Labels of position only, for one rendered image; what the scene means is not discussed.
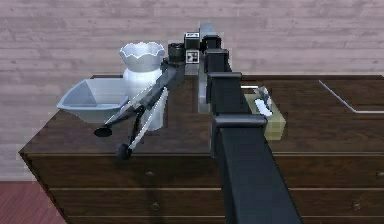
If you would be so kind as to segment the white scalloped vase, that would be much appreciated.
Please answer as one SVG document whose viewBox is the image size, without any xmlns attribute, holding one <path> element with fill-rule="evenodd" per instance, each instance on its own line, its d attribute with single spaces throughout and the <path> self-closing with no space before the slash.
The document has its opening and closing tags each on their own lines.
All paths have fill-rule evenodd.
<svg viewBox="0 0 384 224">
<path fill-rule="evenodd" d="M 154 85 L 162 75 L 160 66 L 165 50 L 159 43 L 129 43 L 120 49 L 119 54 L 127 66 L 123 79 L 129 99 Z"/>
</svg>

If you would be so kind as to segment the pale blue square bowl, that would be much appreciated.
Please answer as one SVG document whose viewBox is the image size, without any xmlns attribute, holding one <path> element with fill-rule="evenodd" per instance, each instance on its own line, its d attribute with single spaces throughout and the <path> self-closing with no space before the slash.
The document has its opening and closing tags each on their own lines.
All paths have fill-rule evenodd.
<svg viewBox="0 0 384 224">
<path fill-rule="evenodd" d="M 86 123 L 105 123 L 128 102 L 121 78 L 84 79 L 68 90 L 57 108 Z"/>
</svg>

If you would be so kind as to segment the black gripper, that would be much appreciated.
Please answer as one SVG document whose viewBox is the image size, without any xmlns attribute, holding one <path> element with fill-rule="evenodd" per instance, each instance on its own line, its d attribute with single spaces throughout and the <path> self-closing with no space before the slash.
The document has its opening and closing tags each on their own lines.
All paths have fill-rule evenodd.
<svg viewBox="0 0 384 224">
<path fill-rule="evenodd" d="M 163 74 L 156 80 L 155 84 L 128 101 L 103 126 L 94 131 L 97 137 L 109 137 L 112 135 L 113 125 L 136 117 L 129 144 L 121 144 L 117 148 L 116 157 L 118 160 L 127 160 L 131 157 L 133 150 L 157 117 L 157 113 L 162 110 L 163 103 L 168 96 L 168 90 L 172 90 L 183 83 L 185 65 L 184 44 L 170 43 L 168 56 L 163 59 L 161 64 Z"/>
</svg>

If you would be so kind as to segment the yellow-green tissue box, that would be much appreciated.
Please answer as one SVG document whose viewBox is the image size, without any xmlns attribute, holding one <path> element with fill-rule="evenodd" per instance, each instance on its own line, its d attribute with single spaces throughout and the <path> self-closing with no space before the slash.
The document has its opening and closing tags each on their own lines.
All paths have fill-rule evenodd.
<svg viewBox="0 0 384 224">
<path fill-rule="evenodd" d="M 268 141 L 280 140 L 285 129 L 286 120 L 272 100 L 268 89 L 265 86 L 259 86 L 258 89 L 242 90 L 251 112 L 264 115 L 267 119 L 265 138 Z"/>
</svg>

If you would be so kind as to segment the dark brown chest of drawers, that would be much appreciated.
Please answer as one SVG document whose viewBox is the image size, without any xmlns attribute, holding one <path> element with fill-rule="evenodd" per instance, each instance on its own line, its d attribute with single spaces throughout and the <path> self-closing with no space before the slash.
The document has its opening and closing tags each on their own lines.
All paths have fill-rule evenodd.
<svg viewBox="0 0 384 224">
<path fill-rule="evenodd" d="M 271 149 L 304 224 L 384 224 L 384 77 L 259 76 L 286 120 Z M 129 160 L 64 111 L 22 149 L 66 224 L 227 224 L 209 155 L 211 118 L 189 77 L 168 98 L 163 127 Z"/>
</svg>

